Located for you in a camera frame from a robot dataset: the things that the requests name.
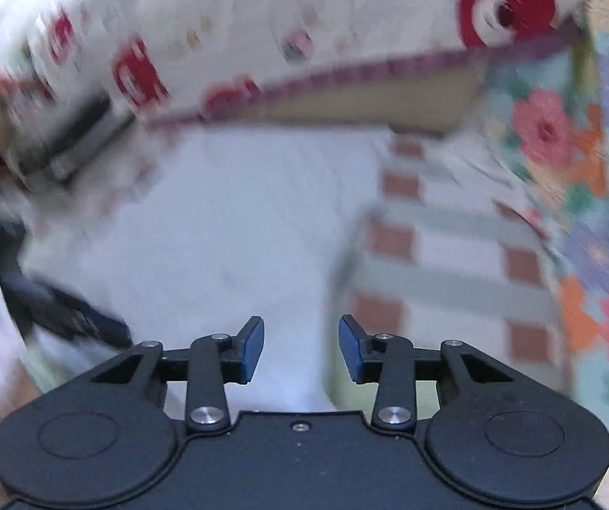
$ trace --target metal screw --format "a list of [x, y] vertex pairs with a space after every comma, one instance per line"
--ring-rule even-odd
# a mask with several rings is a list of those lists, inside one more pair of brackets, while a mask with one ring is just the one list
[[198, 407], [191, 411], [191, 419], [197, 424], [217, 424], [224, 418], [224, 412], [217, 407]]
[[307, 424], [307, 422], [295, 422], [290, 426], [295, 433], [304, 433], [311, 429], [311, 425]]
[[378, 412], [378, 418], [385, 424], [404, 424], [411, 419], [411, 413], [404, 407], [385, 407]]

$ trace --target red print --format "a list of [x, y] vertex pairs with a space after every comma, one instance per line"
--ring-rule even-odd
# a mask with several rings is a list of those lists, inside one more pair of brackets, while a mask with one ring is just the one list
[[[467, 47], [484, 46], [476, 26], [473, 24], [473, 11], [478, 0], [460, 0], [460, 37]], [[535, 34], [553, 29], [555, 0], [503, 0], [496, 4], [492, 17], [486, 18], [491, 28], [496, 26], [511, 30], [515, 40], [529, 38]]]
[[203, 111], [212, 112], [219, 107], [229, 106], [259, 93], [258, 86], [249, 77], [239, 76], [234, 79], [234, 83], [211, 86], [203, 98]]
[[59, 10], [58, 16], [49, 26], [47, 36], [49, 55], [51, 55], [54, 63], [57, 65], [63, 63], [68, 55], [68, 51], [71, 49], [73, 34], [73, 24], [71, 23], [71, 20], [63, 9]]
[[137, 108], [160, 101], [168, 95], [139, 37], [116, 56], [113, 79], [118, 90]]

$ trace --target black object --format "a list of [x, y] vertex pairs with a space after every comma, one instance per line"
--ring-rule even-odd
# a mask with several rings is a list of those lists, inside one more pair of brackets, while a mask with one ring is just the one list
[[67, 182], [133, 122], [132, 113], [115, 112], [108, 94], [99, 94], [83, 103], [44, 144], [18, 143], [14, 156], [17, 173], [33, 192]]
[[[249, 413], [229, 421], [224, 383], [248, 383], [264, 342], [235, 337], [163, 351], [144, 342], [20, 408], [0, 425], [8, 510], [595, 510], [609, 435], [584, 408], [460, 341], [415, 349], [340, 321], [373, 417]], [[188, 382], [185, 417], [161, 410]], [[441, 409], [416, 421], [415, 381]]]
[[18, 259], [25, 240], [26, 227], [22, 223], [0, 219], [0, 287], [21, 336], [26, 337], [38, 325], [66, 340], [89, 338], [115, 349], [132, 347], [130, 329], [122, 320], [99, 312], [80, 297], [23, 274]]

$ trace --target pillow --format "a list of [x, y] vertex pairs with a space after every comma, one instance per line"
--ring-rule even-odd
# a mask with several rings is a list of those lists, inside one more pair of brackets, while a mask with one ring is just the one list
[[148, 120], [398, 78], [555, 32], [581, 0], [85, 0], [31, 37], [55, 97], [99, 78]]

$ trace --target white bed sheet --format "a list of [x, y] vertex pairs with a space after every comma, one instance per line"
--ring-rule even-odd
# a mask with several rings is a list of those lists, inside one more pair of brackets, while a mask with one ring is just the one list
[[[265, 350], [250, 385], [228, 386], [232, 411], [330, 409], [331, 276], [378, 201], [391, 132], [221, 127], [183, 137], [143, 201], [69, 251], [37, 244], [26, 270], [119, 313], [135, 341], [168, 349], [261, 315]], [[183, 385], [171, 392], [183, 400]]]

